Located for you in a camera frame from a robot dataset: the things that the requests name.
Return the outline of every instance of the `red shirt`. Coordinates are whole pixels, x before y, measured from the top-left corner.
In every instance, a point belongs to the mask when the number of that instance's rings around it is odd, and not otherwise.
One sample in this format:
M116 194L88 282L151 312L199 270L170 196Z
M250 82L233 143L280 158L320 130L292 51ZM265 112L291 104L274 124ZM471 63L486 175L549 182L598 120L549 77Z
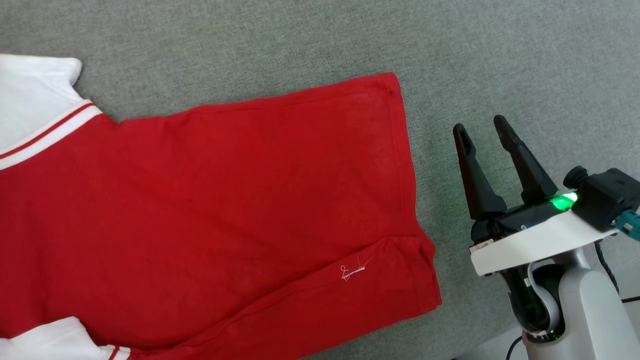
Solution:
M393 74L96 115L0 170L0 229L0 338L76 316L130 359L289 359L440 304Z

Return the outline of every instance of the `cable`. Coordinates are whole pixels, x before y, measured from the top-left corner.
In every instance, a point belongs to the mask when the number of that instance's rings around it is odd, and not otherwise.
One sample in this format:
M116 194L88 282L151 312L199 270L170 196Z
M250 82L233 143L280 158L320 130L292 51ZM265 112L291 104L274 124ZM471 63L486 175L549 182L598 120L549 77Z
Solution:
M596 254L598 254L598 260L600 261L600 264L602 264L602 267L604 268L604 271L607 272L607 275L611 279L611 282L613 283L613 286L616 287L616 291L618 293L620 293L620 288L618 287L618 282L616 281L616 277L613 276L613 272L609 268L609 265L607 264L606 261L604 261L604 254L602 254L602 248L600 247L600 243L601 242L602 242L602 240L598 240L598 241L594 242L595 247L596 247Z
M507 351L507 359L506 359L506 360L511 359L511 353L513 352L513 348L515 348L515 347L516 347L516 345L518 345L518 343L519 343L521 340L522 340L522 336L521 336L521 337L519 337L519 338L517 338L517 339L516 339L516 340L511 344L511 346L509 347L509 351Z
M602 242L602 240L598 240L598 241L594 242L594 244L596 246L596 254L598 254L598 260L600 260L600 264L602 264L602 267L604 268L604 271L607 272L607 275L611 279L611 282L613 282L613 286L616 287L616 291L618 293L620 293L620 288L618 287L618 282L616 281L616 277L613 276L613 272L609 268L609 265L607 264L606 261L604 261L604 254L602 254L602 248L600 247L600 243L601 242ZM640 300L640 296L630 297L628 299L622 299L622 303L626 304L627 302L634 302L634 301L638 301L638 300Z
M636 297L630 297L627 299L622 299L622 303L626 304L627 302L634 302L634 301L638 301L640 300L640 296L636 296Z

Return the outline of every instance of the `loose thread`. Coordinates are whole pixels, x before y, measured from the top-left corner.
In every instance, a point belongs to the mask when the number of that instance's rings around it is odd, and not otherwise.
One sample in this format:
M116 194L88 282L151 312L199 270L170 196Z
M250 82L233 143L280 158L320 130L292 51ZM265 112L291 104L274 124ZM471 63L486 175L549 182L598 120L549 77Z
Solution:
M348 274L346 274L346 275L345 275L344 273L346 273L347 271L349 271L349 269L347 269L347 267L346 267L346 266L344 266L344 265L340 266L340 270L342 270L342 280L347 281L347 280L349 280L349 278L350 278L353 274L355 274L355 273L357 273L357 272L361 272L362 270L364 270L364 269L365 269L365 265L366 265L366 264L368 264L368 263L371 261L371 259L373 259L373 257L371 257L371 258L369 258L369 260L367 260L367 262L366 262L366 263L364 263L363 265L360 265L360 256L357 256L357 255L356 255L356 258L358 259L358 269L357 269L357 270L352 271L352 272L350 272L350 273L348 273Z

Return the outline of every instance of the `gray couch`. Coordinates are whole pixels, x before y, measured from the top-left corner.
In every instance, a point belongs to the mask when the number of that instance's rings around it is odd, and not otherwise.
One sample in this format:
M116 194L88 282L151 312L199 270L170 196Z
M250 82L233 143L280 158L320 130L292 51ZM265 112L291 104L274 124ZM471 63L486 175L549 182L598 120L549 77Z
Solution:
M468 258L455 123L509 205L497 113L558 184L578 164L640 178L637 0L4 0L0 52L79 58L79 93L117 120L395 72L444 304L312 359L450 359L514 324ZM604 250L617 274L640 270L638 244Z

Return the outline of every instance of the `white fabric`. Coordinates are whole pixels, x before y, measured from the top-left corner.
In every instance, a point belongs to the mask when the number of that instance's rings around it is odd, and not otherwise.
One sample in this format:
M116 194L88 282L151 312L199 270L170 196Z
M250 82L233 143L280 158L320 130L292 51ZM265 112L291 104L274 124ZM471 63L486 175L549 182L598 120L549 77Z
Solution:
M89 100L80 101L79 103L70 107L67 111L58 115L58 117L56 117L53 120L53 124L57 123L61 119L64 119L68 114L76 111L82 106L90 103L91 102ZM37 142L30 145L29 147L23 150L20 150L15 154L9 155L6 158L0 158L0 170L13 166L21 161L24 161L34 156L35 154L38 154L40 151L43 151L44 149L48 148L58 140L69 135L71 132L73 132L80 126L82 126L84 123L91 120L94 116L99 115L101 113L102 111L100 111L98 108L96 108L93 105L83 109L78 114L75 114L71 119L67 120L64 124L57 127L55 130L51 131L50 133L46 134L43 138L39 139Z
M75 317L38 326L13 339L0 339L2 360L109 360L115 347L96 346ZM120 347L114 360L126 360L131 350Z
M0 170L34 156L102 113L90 106L31 143L90 103L73 89L81 69L74 58L0 54ZM19 152L3 157L19 147Z

